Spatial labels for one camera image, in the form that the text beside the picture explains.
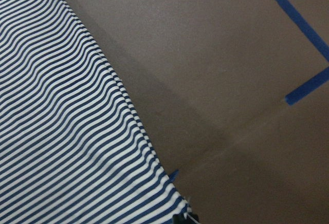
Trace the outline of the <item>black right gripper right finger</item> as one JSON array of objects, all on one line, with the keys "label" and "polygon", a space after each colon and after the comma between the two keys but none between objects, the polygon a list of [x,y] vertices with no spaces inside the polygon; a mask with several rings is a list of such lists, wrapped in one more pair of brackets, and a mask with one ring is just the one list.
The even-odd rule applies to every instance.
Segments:
[{"label": "black right gripper right finger", "polygon": [[194,224],[199,224],[198,216],[193,213],[189,213],[189,221]]}]

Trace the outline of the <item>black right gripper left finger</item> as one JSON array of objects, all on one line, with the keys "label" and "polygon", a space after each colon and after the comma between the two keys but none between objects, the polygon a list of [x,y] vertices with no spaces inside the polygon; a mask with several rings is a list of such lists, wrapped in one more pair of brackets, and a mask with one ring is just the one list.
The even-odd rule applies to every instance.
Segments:
[{"label": "black right gripper left finger", "polygon": [[184,214],[175,214],[172,218],[173,224],[184,224],[186,222]]}]

